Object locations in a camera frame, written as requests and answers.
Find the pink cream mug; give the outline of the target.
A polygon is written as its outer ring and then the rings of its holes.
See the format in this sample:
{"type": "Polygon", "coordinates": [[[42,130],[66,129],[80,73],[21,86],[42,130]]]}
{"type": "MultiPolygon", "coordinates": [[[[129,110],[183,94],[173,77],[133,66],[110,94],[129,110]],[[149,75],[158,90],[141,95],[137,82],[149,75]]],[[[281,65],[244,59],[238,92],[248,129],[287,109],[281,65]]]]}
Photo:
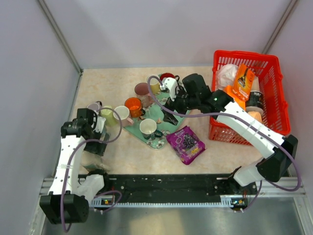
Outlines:
{"type": "Polygon", "coordinates": [[[130,110],[126,106],[118,106],[114,111],[119,115],[123,127],[133,126],[134,121],[131,118],[130,110]]]}

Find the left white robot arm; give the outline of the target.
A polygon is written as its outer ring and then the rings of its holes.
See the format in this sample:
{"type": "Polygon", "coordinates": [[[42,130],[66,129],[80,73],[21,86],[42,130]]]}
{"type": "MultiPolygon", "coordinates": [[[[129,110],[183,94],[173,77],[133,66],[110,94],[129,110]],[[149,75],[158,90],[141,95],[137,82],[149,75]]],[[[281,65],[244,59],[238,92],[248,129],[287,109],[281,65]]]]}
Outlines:
{"type": "Polygon", "coordinates": [[[102,156],[106,145],[106,119],[88,108],[77,110],[76,118],[61,127],[61,152],[53,183],[40,198],[40,207],[52,224],[83,223],[89,215],[89,205],[97,193],[106,194],[111,183],[104,171],[91,173],[79,184],[79,170],[84,151],[102,156]]]}

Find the yellow mug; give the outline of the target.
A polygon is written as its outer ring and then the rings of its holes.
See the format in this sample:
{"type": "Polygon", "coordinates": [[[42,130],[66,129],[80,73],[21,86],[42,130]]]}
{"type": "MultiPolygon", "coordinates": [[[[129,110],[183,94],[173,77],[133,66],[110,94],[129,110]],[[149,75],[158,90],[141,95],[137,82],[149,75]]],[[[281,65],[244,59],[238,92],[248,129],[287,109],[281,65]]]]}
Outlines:
{"type": "MultiPolygon", "coordinates": [[[[159,78],[159,76],[157,74],[150,74],[150,75],[148,75],[146,77],[146,82],[148,82],[148,79],[151,76],[155,76],[155,77],[159,78]]],[[[157,94],[157,93],[160,92],[160,83],[159,83],[159,81],[156,78],[152,78],[150,80],[150,87],[151,87],[151,90],[152,90],[153,94],[157,94]]]]}

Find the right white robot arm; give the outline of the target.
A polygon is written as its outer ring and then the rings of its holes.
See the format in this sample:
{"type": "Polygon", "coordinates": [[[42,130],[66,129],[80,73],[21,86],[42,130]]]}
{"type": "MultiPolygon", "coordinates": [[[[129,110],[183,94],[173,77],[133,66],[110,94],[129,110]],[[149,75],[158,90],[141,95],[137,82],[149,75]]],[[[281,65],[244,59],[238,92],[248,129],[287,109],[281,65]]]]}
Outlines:
{"type": "Polygon", "coordinates": [[[249,115],[234,99],[222,90],[211,91],[204,78],[191,74],[180,85],[174,78],[164,78],[160,89],[169,91],[164,108],[164,121],[176,125],[176,116],[185,117],[189,110],[200,110],[223,123],[253,145],[262,158],[237,168],[228,181],[232,193],[241,193],[255,181],[276,183],[294,163],[298,139],[283,136],[249,115]]]}

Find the cream green mug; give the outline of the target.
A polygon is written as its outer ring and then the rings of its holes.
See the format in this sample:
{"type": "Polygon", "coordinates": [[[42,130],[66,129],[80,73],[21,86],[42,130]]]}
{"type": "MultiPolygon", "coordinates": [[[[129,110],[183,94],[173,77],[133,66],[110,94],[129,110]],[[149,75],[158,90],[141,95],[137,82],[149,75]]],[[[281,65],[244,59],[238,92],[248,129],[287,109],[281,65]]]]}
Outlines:
{"type": "Polygon", "coordinates": [[[81,158],[81,166],[87,171],[93,171],[101,169],[104,171],[110,171],[110,167],[103,163],[102,158],[96,154],[84,152],[81,158]]]}

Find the pink floral mug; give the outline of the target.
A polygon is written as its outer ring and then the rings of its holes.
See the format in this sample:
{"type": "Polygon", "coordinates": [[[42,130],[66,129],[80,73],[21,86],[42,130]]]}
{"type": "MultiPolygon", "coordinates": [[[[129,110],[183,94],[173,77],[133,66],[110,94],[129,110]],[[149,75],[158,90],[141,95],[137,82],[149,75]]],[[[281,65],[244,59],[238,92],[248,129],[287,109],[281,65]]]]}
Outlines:
{"type": "Polygon", "coordinates": [[[143,108],[148,108],[150,105],[152,105],[153,100],[149,93],[147,83],[138,83],[134,88],[134,92],[136,97],[141,101],[143,108]]]}

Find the red mug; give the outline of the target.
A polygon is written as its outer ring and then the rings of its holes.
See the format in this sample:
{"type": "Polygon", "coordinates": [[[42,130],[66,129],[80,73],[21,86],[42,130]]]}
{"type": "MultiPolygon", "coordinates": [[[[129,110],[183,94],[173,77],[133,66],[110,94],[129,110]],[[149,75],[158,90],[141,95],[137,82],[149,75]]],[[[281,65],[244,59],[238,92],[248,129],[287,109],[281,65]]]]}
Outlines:
{"type": "Polygon", "coordinates": [[[169,72],[166,72],[166,73],[163,73],[163,74],[160,75],[160,80],[161,81],[163,81],[166,78],[174,78],[178,82],[179,79],[180,79],[180,76],[179,75],[173,75],[172,73],[169,73],[169,72]]]}

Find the dark teal mug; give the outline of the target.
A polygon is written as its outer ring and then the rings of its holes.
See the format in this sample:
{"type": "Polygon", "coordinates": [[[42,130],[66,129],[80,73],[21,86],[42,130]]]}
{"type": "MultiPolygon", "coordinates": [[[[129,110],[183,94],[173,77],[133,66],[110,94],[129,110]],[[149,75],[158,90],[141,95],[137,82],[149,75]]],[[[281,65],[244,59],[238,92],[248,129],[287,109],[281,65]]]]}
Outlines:
{"type": "Polygon", "coordinates": [[[150,118],[144,119],[140,123],[139,129],[146,140],[154,140],[155,138],[161,138],[163,136],[163,133],[157,129],[157,123],[150,118]]]}

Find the orange mug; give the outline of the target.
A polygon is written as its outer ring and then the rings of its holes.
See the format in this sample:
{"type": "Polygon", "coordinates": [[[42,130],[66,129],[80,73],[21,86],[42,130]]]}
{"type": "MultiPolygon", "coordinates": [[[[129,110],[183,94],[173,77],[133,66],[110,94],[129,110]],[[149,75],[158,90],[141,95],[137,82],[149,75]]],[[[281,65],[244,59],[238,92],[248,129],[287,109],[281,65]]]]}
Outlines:
{"type": "Polygon", "coordinates": [[[129,109],[132,118],[138,118],[146,114],[139,98],[130,97],[125,101],[124,105],[129,109]]]}

